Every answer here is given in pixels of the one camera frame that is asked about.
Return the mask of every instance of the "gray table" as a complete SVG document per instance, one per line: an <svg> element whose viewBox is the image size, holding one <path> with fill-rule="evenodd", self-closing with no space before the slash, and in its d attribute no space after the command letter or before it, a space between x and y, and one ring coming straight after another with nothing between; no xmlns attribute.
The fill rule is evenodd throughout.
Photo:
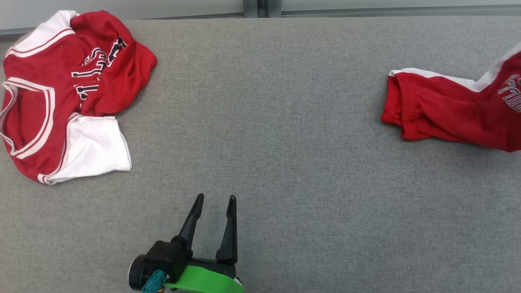
<svg viewBox="0 0 521 293"><path fill-rule="evenodd" d="M521 291L521 154L379 121L391 69L477 79L520 18L126 24L159 61L118 117L133 169L44 186L0 151L1 292L130 292L199 192L207 258L238 198L246 292Z"/></svg>

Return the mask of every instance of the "clothing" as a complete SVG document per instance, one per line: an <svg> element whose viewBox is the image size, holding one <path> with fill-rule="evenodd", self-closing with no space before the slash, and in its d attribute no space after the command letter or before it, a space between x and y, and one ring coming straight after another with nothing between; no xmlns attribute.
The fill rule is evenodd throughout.
<svg viewBox="0 0 521 293"><path fill-rule="evenodd" d="M59 11L7 51L0 132L18 169L54 184L130 170L114 117L157 60L105 11Z"/></svg>
<svg viewBox="0 0 521 293"><path fill-rule="evenodd" d="M521 150L521 44L478 80L417 68L393 70L382 121L402 137L437 137L508 152Z"/></svg>

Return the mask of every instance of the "teal connector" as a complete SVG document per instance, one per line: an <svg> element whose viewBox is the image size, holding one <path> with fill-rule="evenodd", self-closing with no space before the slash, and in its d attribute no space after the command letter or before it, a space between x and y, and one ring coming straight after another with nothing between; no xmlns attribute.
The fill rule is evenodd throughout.
<svg viewBox="0 0 521 293"><path fill-rule="evenodd" d="M141 292L143 293L157 293L166 283L165 273L161 270L156 270L148 279Z"/></svg>

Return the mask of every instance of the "white trim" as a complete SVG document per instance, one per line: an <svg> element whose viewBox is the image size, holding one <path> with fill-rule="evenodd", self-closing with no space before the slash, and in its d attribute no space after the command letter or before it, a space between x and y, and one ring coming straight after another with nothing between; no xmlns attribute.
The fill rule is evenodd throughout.
<svg viewBox="0 0 521 293"><path fill-rule="evenodd" d="M7 104L7 107L5 107L5 109L2 112L0 112L0 135L2 135L4 140L11 146L11 151L9 152L9 154L11 154L11 152L14 151L14 149L15 149L15 144L13 143L11 138L9 138L9 137L4 135L4 131L3 131L3 129L4 129L4 120L5 120L5 115L4 114L6 112L9 112L11 110L11 108L13 107L13 105L15 104L16 97L18 96L18 88L10 87L9 85L4 84L4 83L2 85L11 94L11 100Z"/></svg>
<svg viewBox="0 0 521 293"><path fill-rule="evenodd" d="M471 79L464 79L464 78L457 78L447 75L441 75L436 72L428 71L428 70L422 70L418 68L404 68L401 70L392 70L389 73L389 76L395 76L398 73L404 72L409 74L417 74L420 76L423 76L425 78L432 78L432 77L444 77L448 80L454 81L455 83L458 83L469 90L473 92L481 92L485 88L487 88L489 85L491 85L494 80L498 77L499 71L501 71L501 68L503 67L503 64L512 58L515 54L521 52L521 43L518 43L514 48L512 48L510 51L508 51L506 54L504 54L501 58L496 60L494 64L489 68L487 72L478 80L473 81Z"/></svg>
<svg viewBox="0 0 521 293"><path fill-rule="evenodd" d="M8 143L11 145L11 156L15 156L19 159L26 158L27 156L30 156L34 153L36 153L39 149L43 147L47 139L49 138L49 135L51 134L51 130L53 128L53 117L54 117L54 108L55 108L55 93L54 89L51 87L45 87L40 84L36 84L21 78L11 77L6 82L4 82L4 86L11 87L16 89L18 91L18 88L23 88L30 91L41 91L43 92L45 96L45 118L42 124L42 127L40 128L40 131L38 134L34 137L33 140L31 140L28 144L26 144L23 148L20 150L16 150L13 141L4 135L3 133L3 122L5 119L5 114L12 108L14 105L14 101L16 100L16 96L11 98L11 101L9 102L9 105L5 108L5 110L2 111L0 114L0 120L1 120L1 129L0 133L8 141Z"/></svg>
<svg viewBox="0 0 521 293"><path fill-rule="evenodd" d="M58 11L48 21L34 29L25 40L11 47L5 56L28 57L45 50L64 36L74 34L70 27L70 20L76 15L78 14L72 10Z"/></svg>
<svg viewBox="0 0 521 293"><path fill-rule="evenodd" d="M49 176L52 176L56 173L58 173L64 166L64 162L65 162L65 158L67 157L67 151L69 150L69 127L70 127L70 124L76 120L77 118L79 117L82 117L81 114L79 113L76 113L76 112L73 112L70 116L69 116L69 119L68 119L68 122L67 122L67 134L65 136L65 139L64 139L64 144L61 148L61 157L60 157L60 162L58 163L58 166L56 167L56 169L52 172L52 173L49 173L49 174L38 174L38 181L41 182L41 183L45 183L45 184L49 184L49 185L53 185L54 183L53 182L49 182L48 180L48 177Z"/></svg>

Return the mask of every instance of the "red sweatpants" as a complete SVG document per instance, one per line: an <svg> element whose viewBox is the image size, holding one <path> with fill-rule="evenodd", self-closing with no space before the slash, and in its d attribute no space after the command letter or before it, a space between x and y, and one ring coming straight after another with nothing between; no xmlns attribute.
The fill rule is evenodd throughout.
<svg viewBox="0 0 521 293"><path fill-rule="evenodd" d="M382 121L406 140L437 137L521 150L521 44L478 81L417 68L389 73Z"/></svg>

